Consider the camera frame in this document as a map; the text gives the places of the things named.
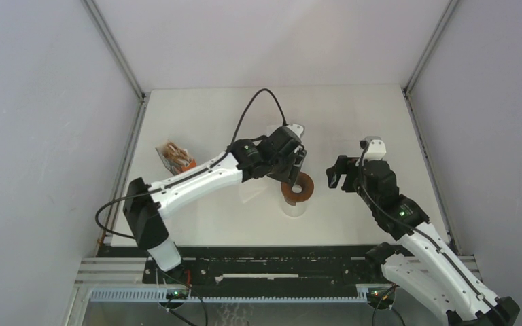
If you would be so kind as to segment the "white paper coffee filter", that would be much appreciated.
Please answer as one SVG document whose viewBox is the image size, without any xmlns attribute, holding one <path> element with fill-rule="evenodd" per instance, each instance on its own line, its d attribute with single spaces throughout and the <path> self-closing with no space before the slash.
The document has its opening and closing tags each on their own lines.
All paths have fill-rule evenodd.
<svg viewBox="0 0 522 326">
<path fill-rule="evenodd" d="M 266 179 L 250 179 L 239 186 L 238 194 L 241 203 L 246 204 L 251 200 L 261 196 L 268 185 L 266 183 Z"/>
</svg>

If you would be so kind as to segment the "clear glass with brown band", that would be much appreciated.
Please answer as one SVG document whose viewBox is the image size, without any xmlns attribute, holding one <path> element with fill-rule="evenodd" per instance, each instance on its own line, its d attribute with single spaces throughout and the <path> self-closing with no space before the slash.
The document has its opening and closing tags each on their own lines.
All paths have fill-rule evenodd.
<svg viewBox="0 0 522 326">
<path fill-rule="evenodd" d="M 294 202 L 288 198 L 284 198 L 281 201 L 281 209 L 288 216 L 292 218 L 298 218 L 302 216 L 308 207 L 308 202 Z"/>
</svg>

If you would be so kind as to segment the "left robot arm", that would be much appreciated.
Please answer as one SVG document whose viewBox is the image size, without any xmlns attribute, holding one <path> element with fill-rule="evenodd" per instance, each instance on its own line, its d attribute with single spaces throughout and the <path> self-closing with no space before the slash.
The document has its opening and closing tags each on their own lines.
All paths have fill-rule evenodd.
<svg viewBox="0 0 522 326">
<path fill-rule="evenodd" d="M 161 277 L 179 282 L 186 269 L 165 219 L 207 194 L 251 179 L 269 177 L 292 185 L 306 154 L 301 137 L 279 127 L 269 136 L 235 140 L 219 156 L 170 179 L 131 181 L 122 211 L 137 247 L 149 253 Z"/>
</svg>

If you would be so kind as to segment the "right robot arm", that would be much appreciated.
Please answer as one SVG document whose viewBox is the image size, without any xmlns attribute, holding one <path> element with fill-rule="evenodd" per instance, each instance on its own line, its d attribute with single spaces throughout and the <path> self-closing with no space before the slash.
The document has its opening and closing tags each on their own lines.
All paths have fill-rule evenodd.
<svg viewBox="0 0 522 326">
<path fill-rule="evenodd" d="M 384 242 L 367 253 L 366 275 L 385 280 L 412 295 L 444 325 L 514 325 L 520 307 L 500 297 L 452 252 L 428 215 L 401 194 L 395 172 L 383 160 L 339 156 L 326 169 L 328 187 L 357 193 L 378 226 L 411 253 L 427 270 L 412 266 L 397 248 Z"/>
</svg>

